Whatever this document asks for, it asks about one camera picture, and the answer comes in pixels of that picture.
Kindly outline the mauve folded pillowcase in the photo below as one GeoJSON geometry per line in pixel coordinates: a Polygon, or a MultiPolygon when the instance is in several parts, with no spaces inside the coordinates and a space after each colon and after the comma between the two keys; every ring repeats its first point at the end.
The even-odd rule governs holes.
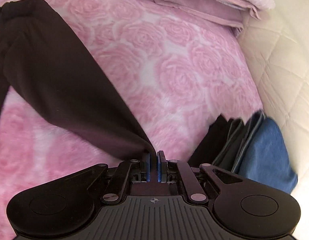
{"type": "Polygon", "coordinates": [[[188,14],[227,27],[239,34],[244,28],[241,13],[246,11],[256,20],[260,19],[255,5],[246,0],[154,0],[166,7],[180,9],[188,14]]]}

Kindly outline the dark brown garment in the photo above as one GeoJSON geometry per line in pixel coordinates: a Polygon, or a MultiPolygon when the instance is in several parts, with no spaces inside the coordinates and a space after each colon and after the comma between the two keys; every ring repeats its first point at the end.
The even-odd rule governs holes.
{"type": "Polygon", "coordinates": [[[0,7],[0,114],[10,87],[47,122],[118,159],[155,153],[90,52],[44,0],[0,7]]]}

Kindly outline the black folded garment stack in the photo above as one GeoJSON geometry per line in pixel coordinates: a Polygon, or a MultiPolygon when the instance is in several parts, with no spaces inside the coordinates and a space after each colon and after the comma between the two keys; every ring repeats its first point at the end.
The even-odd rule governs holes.
{"type": "Polygon", "coordinates": [[[219,115],[208,133],[188,160],[191,167],[212,164],[224,170],[238,173],[245,153],[266,115],[262,110],[252,114],[247,122],[241,118],[226,120],[219,115]]]}

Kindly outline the pink rose bed blanket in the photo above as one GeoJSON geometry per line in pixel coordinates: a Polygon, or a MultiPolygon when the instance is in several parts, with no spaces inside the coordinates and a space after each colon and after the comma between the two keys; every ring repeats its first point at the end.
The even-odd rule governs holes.
{"type": "MultiPolygon", "coordinates": [[[[17,0],[0,0],[0,6],[17,0]]],[[[231,28],[153,0],[46,0],[70,25],[157,150],[187,160],[219,115],[248,120],[262,103],[231,28]]],[[[118,159],[46,122],[14,90],[0,117],[0,239],[24,189],[118,159]]]]}

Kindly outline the cream quilted headboard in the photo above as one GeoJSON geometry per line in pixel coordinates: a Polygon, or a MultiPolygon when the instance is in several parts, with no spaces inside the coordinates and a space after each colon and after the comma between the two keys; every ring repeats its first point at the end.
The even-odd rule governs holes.
{"type": "Polygon", "coordinates": [[[298,174],[292,196],[301,218],[297,239],[309,239],[309,0],[274,0],[260,19],[243,14],[239,44],[265,113],[280,127],[298,174]]]}

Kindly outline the blue folded garment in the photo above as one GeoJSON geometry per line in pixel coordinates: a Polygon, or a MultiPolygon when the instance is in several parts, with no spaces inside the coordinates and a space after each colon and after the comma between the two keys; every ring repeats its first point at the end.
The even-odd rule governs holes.
{"type": "Polygon", "coordinates": [[[277,123],[266,118],[253,136],[242,159],[238,175],[290,194],[298,176],[277,123]]]}

